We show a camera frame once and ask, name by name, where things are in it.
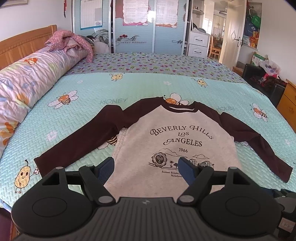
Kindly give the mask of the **grey and maroon sweatshirt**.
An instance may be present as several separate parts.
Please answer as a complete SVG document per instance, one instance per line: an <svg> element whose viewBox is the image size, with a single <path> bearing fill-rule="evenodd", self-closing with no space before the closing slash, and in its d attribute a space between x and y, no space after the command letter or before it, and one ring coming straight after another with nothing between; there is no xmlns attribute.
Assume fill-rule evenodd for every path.
<svg viewBox="0 0 296 241"><path fill-rule="evenodd" d="M45 176L95 149L114 146L114 172L105 187L115 198L178 198L187 188L179 172L180 158L216 171L240 168L237 142L245 142L282 181L290 179L292 167L241 120L200 102L181 106L161 97L141 99L126 109L106 105L35 163Z"/></svg>

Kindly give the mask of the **teal bee-pattern bedspread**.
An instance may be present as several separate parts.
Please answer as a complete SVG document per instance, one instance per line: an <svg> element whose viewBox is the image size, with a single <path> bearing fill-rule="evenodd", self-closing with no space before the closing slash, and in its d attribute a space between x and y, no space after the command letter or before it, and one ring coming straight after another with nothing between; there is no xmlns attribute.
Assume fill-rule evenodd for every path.
<svg viewBox="0 0 296 241"><path fill-rule="evenodd" d="M34 158L90 121L105 105L126 108L142 98L176 97L228 113L259 132L295 167L295 132L270 100L215 61L164 54L103 54L81 59L19 123L1 154L1 208L41 176Z"/></svg>

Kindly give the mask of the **wooden dresser desk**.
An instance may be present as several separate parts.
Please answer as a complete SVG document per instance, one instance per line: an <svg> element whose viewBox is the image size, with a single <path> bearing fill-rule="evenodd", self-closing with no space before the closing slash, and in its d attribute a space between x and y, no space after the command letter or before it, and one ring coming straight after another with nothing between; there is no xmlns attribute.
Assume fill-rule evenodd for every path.
<svg viewBox="0 0 296 241"><path fill-rule="evenodd" d="M277 106L277 110L285 118L291 128L296 131L296 88L286 79L287 85Z"/></svg>

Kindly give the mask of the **floral rolled quilt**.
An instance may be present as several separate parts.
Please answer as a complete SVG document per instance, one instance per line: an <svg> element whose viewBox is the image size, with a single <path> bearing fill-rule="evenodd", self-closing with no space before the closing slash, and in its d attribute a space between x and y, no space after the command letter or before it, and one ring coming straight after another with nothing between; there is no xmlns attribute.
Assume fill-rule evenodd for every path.
<svg viewBox="0 0 296 241"><path fill-rule="evenodd" d="M86 55L85 49L45 47L1 70L1 154L36 102Z"/></svg>

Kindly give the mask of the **white drawer cabinet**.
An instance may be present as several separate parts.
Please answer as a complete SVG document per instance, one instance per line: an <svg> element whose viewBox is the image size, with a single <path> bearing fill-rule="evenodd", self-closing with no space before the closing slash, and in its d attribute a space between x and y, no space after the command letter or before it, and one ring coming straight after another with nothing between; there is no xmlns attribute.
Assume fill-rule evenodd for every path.
<svg viewBox="0 0 296 241"><path fill-rule="evenodd" d="M187 55L206 58L208 55L210 35L202 32L191 31L189 33Z"/></svg>

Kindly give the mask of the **pink crumpled garment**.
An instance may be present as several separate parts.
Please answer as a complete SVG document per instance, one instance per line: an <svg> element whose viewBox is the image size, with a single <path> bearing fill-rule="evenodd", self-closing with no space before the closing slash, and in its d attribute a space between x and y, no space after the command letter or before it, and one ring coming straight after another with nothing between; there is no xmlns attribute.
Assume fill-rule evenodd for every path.
<svg viewBox="0 0 296 241"><path fill-rule="evenodd" d="M68 50L86 50L86 62L91 63L93 61L93 47L85 37L81 35L76 35L69 30L57 30L53 33L45 45L49 48L48 51L63 50L69 55Z"/></svg>

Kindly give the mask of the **white room door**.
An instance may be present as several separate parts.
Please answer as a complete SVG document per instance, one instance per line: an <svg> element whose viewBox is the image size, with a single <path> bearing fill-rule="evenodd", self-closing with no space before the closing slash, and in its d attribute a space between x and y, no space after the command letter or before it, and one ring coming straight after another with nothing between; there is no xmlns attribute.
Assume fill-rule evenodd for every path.
<svg viewBox="0 0 296 241"><path fill-rule="evenodd" d="M229 69L236 66L243 39L247 1L229 1L219 62Z"/></svg>

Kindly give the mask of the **wooden headboard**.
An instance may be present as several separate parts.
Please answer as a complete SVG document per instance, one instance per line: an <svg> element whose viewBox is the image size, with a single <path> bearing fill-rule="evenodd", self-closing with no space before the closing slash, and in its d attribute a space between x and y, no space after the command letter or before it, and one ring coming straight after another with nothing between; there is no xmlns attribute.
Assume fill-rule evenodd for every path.
<svg viewBox="0 0 296 241"><path fill-rule="evenodd" d="M57 31L57 25L31 30L0 42L1 69L45 47Z"/></svg>

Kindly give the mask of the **blue sliding-door wardrobe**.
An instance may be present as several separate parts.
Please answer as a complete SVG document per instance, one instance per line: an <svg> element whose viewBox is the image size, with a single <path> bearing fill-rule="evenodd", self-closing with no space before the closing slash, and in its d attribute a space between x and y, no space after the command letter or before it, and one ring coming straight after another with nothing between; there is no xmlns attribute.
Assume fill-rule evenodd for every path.
<svg viewBox="0 0 296 241"><path fill-rule="evenodd" d="M74 33L112 53L183 55L188 1L72 1Z"/></svg>

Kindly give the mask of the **red hanging wall ornament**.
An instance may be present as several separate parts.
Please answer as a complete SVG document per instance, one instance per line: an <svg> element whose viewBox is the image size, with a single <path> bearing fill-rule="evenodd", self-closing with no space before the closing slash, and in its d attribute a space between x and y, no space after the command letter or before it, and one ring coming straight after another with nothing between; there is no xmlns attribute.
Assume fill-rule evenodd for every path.
<svg viewBox="0 0 296 241"><path fill-rule="evenodd" d="M63 0L63 16L66 18L67 0Z"/></svg>

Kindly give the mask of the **framed wall picture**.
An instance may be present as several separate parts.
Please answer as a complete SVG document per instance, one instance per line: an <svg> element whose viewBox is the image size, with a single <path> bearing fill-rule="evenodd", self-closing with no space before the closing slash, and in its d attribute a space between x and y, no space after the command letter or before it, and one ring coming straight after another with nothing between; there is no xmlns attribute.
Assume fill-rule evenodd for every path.
<svg viewBox="0 0 296 241"><path fill-rule="evenodd" d="M27 4L28 0L1 0L1 8Z"/></svg>

